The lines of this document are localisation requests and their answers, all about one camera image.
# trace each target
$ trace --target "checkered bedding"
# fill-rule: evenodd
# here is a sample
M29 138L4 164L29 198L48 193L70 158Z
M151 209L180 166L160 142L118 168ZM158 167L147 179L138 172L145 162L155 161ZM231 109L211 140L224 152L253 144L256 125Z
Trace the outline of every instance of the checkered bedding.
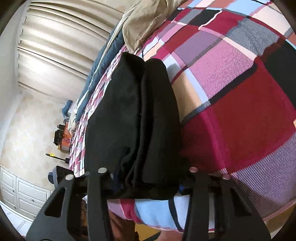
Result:
M181 155L214 176L230 174L263 218L296 199L296 35L266 0L189 0L136 54L167 67L182 123ZM78 124L70 154L84 173L87 121L104 96L123 46ZM174 198L185 225L188 197ZM113 200L122 218L177 230L168 201Z

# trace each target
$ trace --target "blue cloth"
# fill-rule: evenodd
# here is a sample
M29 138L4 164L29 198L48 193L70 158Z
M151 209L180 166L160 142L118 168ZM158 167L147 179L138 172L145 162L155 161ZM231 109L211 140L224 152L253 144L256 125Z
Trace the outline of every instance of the blue cloth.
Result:
M75 119L76 123L78 123L80 121L80 118L84 113L85 107L86 107L87 103L89 102L96 86L98 85L98 83L99 83L100 79L102 78L103 74L105 73L106 69L109 67L111 61L115 58L115 56L118 54L119 50L124 45L124 39L123 39L123 34L122 34L122 29L121 29L120 32L118 33L117 37L114 39L110 49L107 51L106 55L104 56L100 66L98 68L98 71L95 73L97 66L100 62L101 56L103 54L103 51L106 48L106 45L107 45L108 41L110 40L114 30L115 30L115 28L110 33L110 36L109 36L106 44L99 51L98 57L96 58L93 66L91 68L91 72L89 73L89 75L87 77L84 89L80 95L78 103L81 100L81 98L84 96L84 94L85 93L87 93L87 94L86 94L83 102L81 103L80 107L77 110L76 119Z
M66 103L66 105L65 105L65 107L62 109L62 114L63 114L64 118L69 117L68 116L68 111L69 111L72 103L73 103L72 100L68 100L67 103Z

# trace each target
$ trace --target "cabinet door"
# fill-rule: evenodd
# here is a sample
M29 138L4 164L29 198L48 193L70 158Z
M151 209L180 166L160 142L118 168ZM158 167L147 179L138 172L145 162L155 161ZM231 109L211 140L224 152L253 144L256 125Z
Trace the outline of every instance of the cabinet door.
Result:
M41 208L42 205L17 195L17 210L24 216L34 219Z
M16 176L6 171L3 167L0 168L0 183L8 189L15 191Z
M50 196L50 190L38 187L17 177L16 194L43 205Z
M0 184L1 188L1 196L2 196L2 202L6 204L8 207L16 210L16 194L11 191L9 188L7 188L5 185Z

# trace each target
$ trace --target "beige fabric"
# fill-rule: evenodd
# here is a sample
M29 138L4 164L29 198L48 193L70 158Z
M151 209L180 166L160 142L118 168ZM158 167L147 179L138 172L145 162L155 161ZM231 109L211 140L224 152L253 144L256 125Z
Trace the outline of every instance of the beige fabric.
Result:
M32 0L17 39L18 81L76 100L122 13L94 0Z
M123 25L123 37L130 53L134 53L144 41L186 0L137 0L135 7Z

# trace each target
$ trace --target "plaid blanket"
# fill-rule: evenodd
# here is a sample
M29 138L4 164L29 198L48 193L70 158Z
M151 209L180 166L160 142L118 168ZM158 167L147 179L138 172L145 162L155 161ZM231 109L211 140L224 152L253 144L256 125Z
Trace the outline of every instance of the plaid blanket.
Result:
M295 45L295 33L270 1L189 0L136 53L167 67L183 125L181 155L211 175L230 174L263 218L296 198ZM84 173L87 121L124 51L76 129L70 154L76 176ZM112 200L109 208L137 223L180 230L188 199L174 198L178 223L168 201Z

